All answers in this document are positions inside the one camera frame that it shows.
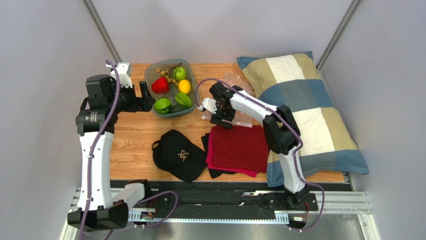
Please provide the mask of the green watermelon toy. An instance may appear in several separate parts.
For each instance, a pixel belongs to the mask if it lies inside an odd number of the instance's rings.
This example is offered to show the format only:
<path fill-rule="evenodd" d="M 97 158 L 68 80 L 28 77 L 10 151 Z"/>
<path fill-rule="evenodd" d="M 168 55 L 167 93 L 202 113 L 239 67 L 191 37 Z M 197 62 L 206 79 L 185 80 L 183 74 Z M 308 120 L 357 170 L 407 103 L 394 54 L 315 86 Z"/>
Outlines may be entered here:
<path fill-rule="evenodd" d="M 171 110 L 172 103 L 167 97 L 161 97 L 154 103 L 154 109 L 159 114 L 168 114 Z"/>

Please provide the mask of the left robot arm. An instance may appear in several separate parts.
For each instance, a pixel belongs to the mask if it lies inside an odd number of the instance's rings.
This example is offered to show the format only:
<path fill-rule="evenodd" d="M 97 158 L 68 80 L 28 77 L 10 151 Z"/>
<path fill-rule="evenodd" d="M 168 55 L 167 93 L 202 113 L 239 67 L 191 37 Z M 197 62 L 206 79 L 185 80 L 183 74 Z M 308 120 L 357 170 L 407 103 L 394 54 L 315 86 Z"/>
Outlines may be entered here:
<path fill-rule="evenodd" d="M 110 160 L 115 123 L 121 112 L 149 112 L 155 102 L 145 81 L 134 84 L 107 74 L 87 78 L 88 96 L 75 119 L 82 152 L 82 183 L 77 209 L 67 215 L 67 223 L 86 232 L 123 229 L 130 209 L 145 197 L 147 180 L 131 180 L 112 195 Z"/>

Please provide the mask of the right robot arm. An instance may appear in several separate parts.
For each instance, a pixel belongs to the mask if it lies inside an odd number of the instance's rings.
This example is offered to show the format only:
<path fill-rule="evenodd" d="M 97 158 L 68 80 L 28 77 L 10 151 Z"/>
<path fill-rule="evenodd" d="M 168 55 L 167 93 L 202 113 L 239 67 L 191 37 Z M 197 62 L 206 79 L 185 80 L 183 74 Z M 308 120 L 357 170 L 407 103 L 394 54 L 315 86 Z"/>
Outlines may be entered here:
<path fill-rule="evenodd" d="M 301 172 L 301 134 L 290 108 L 264 103 L 242 88 L 236 85 L 226 86 L 222 82 L 213 84 L 209 92 L 212 98 L 205 98 L 201 106 L 212 113 L 212 124 L 230 129 L 236 111 L 261 123 L 266 144 L 278 155 L 283 172 L 286 191 L 284 202 L 290 209 L 303 207 L 310 191 Z"/>

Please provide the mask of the brown longan bunch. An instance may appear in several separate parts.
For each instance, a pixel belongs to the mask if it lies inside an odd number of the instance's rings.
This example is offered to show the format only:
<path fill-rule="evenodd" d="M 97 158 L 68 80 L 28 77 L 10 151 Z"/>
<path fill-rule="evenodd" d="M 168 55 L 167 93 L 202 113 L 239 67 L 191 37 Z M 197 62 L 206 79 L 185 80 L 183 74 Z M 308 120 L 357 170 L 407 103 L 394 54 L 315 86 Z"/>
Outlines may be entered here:
<path fill-rule="evenodd" d="M 175 78 L 177 71 L 182 67 L 182 63 L 177 63 L 173 66 L 158 67 L 155 71 L 162 78 L 165 78 L 169 84 L 178 86 L 178 81 Z"/>

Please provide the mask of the clear zip top bag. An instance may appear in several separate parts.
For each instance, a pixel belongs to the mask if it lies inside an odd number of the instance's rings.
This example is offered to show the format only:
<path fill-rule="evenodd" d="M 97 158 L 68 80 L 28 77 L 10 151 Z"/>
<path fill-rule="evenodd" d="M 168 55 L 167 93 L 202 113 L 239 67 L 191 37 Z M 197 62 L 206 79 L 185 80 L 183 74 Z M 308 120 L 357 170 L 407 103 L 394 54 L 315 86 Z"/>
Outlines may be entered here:
<path fill-rule="evenodd" d="M 228 71 L 223 75 L 223 78 L 221 79 L 213 79 L 215 83 L 210 87 L 209 92 L 213 96 L 212 99 L 216 100 L 220 97 L 226 97 L 229 98 L 231 101 L 232 97 L 253 97 L 254 96 L 254 89 L 250 85 L 250 83 L 247 80 L 244 80 L 241 78 L 241 76 L 237 73 L 234 73 L 232 71 Z M 202 115 L 202 119 L 209 120 L 211 117 L 213 117 L 213 114 L 209 112 L 208 110 L 205 111 L 205 113 Z M 253 126 L 252 124 L 252 118 L 242 111 L 236 110 L 235 117 L 233 121 L 227 121 L 229 123 L 232 123 L 233 125 L 242 126 L 242 127 L 248 127 L 251 128 Z"/>

